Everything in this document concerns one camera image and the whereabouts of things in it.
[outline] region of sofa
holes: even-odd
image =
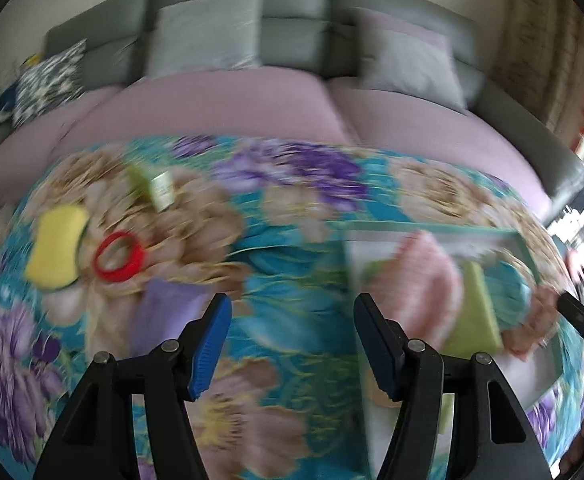
[[[0,205],[72,151],[190,132],[296,137],[459,164],[514,187],[543,221],[584,186],[578,157],[478,69],[475,24],[450,10],[426,0],[264,0],[264,67],[143,81],[157,12],[182,1],[107,0],[48,32],[45,57],[87,39],[86,93],[14,133],[0,126]],[[356,7],[450,38],[469,111],[358,89]]]

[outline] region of red tape roll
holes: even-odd
[[[126,241],[130,245],[130,257],[128,257],[128,260],[125,264],[118,267],[117,269],[103,269],[99,264],[99,259],[103,253],[117,240]],[[138,238],[136,238],[128,231],[116,231],[101,242],[101,245],[96,250],[96,253],[94,253],[92,266],[94,266],[94,272],[96,272],[96,275],[105,282],[126,282],[140,272],[145,256],[146,251],[139,242]]]

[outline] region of screw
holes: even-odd
[[[425,343],[420,339],[410,339],[408,342],[408,348],[412,352],[423,352],[425,351]]]
[[[168,339],[163,341],[161,350],[164,352],[176,352],[179,349],[179,342],[176,339]]]
[[[481,365],[489,365],[492,361],[491,355],[486,354],[485,352],[478,352],[476,354],[476,361]]]
[[[96,352],[94,354],[94,362],[98,365],[104,365],[110,360],[110,352]]]

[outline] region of pink sofa seat cushion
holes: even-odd
[[[320,79],[261,67],[139,81],[73,128],[54,154],[98,142],[179,134],[353,143]]]
[[[0,144],[0,206],[18,202],[47,171],[53,150],[83,118],[118,94],[120,86],[85,92],[19,128]]]
[[[537,174],[488,123],[396,92],[360,90],[357,81],[333,79],[328,87],[362,145],[491,174],[516,189],[538,218],[549,211],[552,201]]]

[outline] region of patterned curtain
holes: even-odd
[[[584,15],[573,0],[508,0],[492,78],[584,158]]]

